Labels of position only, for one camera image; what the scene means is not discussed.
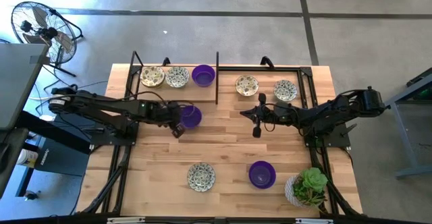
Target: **butcher block tabletop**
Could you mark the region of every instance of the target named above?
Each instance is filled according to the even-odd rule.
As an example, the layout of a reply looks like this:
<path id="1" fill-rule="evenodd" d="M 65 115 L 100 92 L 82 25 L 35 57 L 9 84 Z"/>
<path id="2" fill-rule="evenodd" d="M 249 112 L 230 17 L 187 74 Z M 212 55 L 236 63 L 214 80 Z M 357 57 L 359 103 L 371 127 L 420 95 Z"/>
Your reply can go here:
<path id="1" fill-rule="evenodd" d="M 129 66 L 113 64 L 106 96 L 124 97 Z M 318 103 L 334 99 L 330 68 L 311 68 Z M 234 83 L 241 75 L 251 75 L 258 80 L 259 91 L 254 96 L 245 97 L 236 92 Z M 239 114 L 259 104 L 260 92 L 267 95 L 268 103 L 275 103 L 273 85 L 282 79 L 290 80 L 298 87 L 297 75 L 292 72 L 219 72 L 218 104 L 211 98 L 215 92 L 202 94 L 201 98 L 206 98 L 195 103 L 202 111 L 200 125 L 187 130 L 178 139 L 171 135 L 170 129 L 140 123 L 136 145 L 132 147 L 130 156 L 120 214 L 158 217 L 318 217 L 318 210 L 295 207 L 284 195 L 287 179 L 311 166 L 309 151 L 298 130 L 277 125 L 273 132 L 268 132 L 261 124 L 261 138 L 253 138 L 253 123 Z M 306 78 L 304 86 L 308 106 L 311 107 Z M 187 87 L 176 90 L 187 90 Z M 193 95 L 189 94 L 189 97 L 200 98 L 194 94 L 201 93 L 199 90 L 191 93 Z M 301 107 L 300 95 L 291 103 Z M 106 183 L 112 152 L 112 146 L 102 146 L 90 155 L 77 211 L 85 209 Z M 361 213 L 348 155 L 338 148 L 328 148 L 328 155 L 334 184 L 352 207 Z M 272 187 L 261 190 L 250 183 L 248 170 L 255 161 L 267 161 L 275 167 L 277 177 Z M 208 163 L 215 170 L 215 184 L 207 192 L 195 192 L 186 180 L 189 168 L 199 162 Z M 117 184 L 113 187 L 111 208 L 116 193 Z"/>

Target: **floral patterned plate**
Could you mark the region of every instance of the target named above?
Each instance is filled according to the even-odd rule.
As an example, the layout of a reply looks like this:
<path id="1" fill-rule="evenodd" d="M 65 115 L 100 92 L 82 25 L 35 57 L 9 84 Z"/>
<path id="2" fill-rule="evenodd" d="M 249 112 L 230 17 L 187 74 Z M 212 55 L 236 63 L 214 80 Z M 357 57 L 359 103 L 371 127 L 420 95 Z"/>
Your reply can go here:
<path id="1" fill-rule="evenodd" d="M 172 67 L 167 71 L 165 80 L 170 87 L 181 88 L 189 81 L 189 72 L 185 67 Z"/>
<path id="2" fill-rule="evenodd" d="M 240 76 L 236 80 L 236 90 L 242 96 L 252 96 L 257 93 L 258 81 L 253 76 Z"/>
<path id="3" fill-rule="evenodd" d="M 205 192 L 215 183 L 216 175 L 207 163 L 197 163 L 189 168 L 188 184 L 197 192 Z"/>
<path id="4" fill-rule="evenodd" d="M 285 102 L 291 101 L 297 96 L 296 85 L 289 80 L 280 80 L 276 82 L 273 91 L 277 99 Z"/>
<path id="5" fill-rule="evenodd" d="M 163 69 L 158 66 L 144 67 L 141 72 L 141 83 L 149 88 L 155 88 L 162 85 L 165 79 Z"/>

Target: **white pot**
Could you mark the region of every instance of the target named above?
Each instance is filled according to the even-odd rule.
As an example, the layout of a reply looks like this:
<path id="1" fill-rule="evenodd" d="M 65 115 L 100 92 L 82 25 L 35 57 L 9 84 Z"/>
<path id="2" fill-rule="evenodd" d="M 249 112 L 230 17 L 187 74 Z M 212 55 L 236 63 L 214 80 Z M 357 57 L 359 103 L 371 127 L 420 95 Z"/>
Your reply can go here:
<path id="1" fill-rule="evenodd" d="M 292 184 L 296 181 L 297 177 L 298 177 L 298 175 L 292 176 L 286 182 L 286 184 L 285 184 L 285 197 L 294 206 L 297 206 L 297 207 L 307 207 L 307 205 L 305 205 L 305 204 L 301 203 L 300 201 L 298 201 L 298 199 L 294 196 L 294 188 L 292 187 Z"/>

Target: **gray floor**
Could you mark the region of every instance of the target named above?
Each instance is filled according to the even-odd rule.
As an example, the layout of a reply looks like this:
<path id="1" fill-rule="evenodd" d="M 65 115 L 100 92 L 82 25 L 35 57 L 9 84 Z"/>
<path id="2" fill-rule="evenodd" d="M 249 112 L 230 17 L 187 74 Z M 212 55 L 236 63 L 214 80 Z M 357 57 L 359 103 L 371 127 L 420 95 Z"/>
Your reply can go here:
<path id="1" fill-rule="evenodd" d="M 27 0 L 0 0 L 0 38 L 16 41 L 10 28 L 12 7 Z M 51 7 L 184 11 L 301 11 L 299 0 L 30 0 Z M 307 0 L 315 13 L 432 13 L 431 0 Z M 64 68 L 79 76 L 67 82 L 90 84 L 108 78 L 112 63 L 128 63 L 133 50 L 145 62 L 257 63 L 263 55 L 275 64 L 310 65 L 302 18 L 210 18 L 146 16 L 66 16 L 84 31 L 75 57 Z M 337 92 L 371 85 L 383 99 L 403 90 L 407 80 L 431 67 L 432 20 L 311 21 L 320 65 L 331 68 Z M 47 72 L 37 85 L 53 81 Z M 88 88 L 103 93 L 104 84 Z M 30 102 L 33 110 L 37 102 Z M 354 171 L 364 213 L 372 217 L 431 222 L 431 175 L 396 180 L 408 166 L 391 111 L 356 120 L 351 131 Z M 14 176 L 19 176 L 16 169 Z M 0 219 L 52 214 L 72 209 L 80 178 L 37 173 L 30 183 L 41 198 L 13 197 L 14 184 L 0 200 Z M 69 206 L 60 208 L 59 201 Z"/>

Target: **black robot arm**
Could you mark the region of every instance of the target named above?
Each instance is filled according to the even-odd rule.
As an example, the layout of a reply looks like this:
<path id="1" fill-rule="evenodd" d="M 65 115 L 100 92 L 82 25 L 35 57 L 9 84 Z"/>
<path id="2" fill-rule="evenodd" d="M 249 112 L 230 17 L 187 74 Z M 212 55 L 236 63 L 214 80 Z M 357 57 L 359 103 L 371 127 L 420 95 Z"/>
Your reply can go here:
<path id="1" fill-rule="evenodd" d="M 381 95 L 368 87 L 367 90 L 351 90 L 339 94 L 335 99 L 313 107 L 301 109 L 289 103 L 266 103 L 265 94 L 259 95 L 260 105 L 240 114 L 255 123 L 252 135 L 261 136 L 260 123 L 294 126 L 303 130 L 303 135 L 322 136 L 333 131 L 335 126 L 356 117 L 376 117 L 385 110 Z"/>
<path id="2" fill-rule="evenodd" d="M 169 127 L 176 138 L 184 133 L 180 124 L 181 108 L 174 101 L 113 99 L 77 90 L 76 85 L 54 88 L 51 93 L 49 110 L 53 113 L 75 113 L 103 124 L 119 137 L 127 137 L 134 122 Z"/>

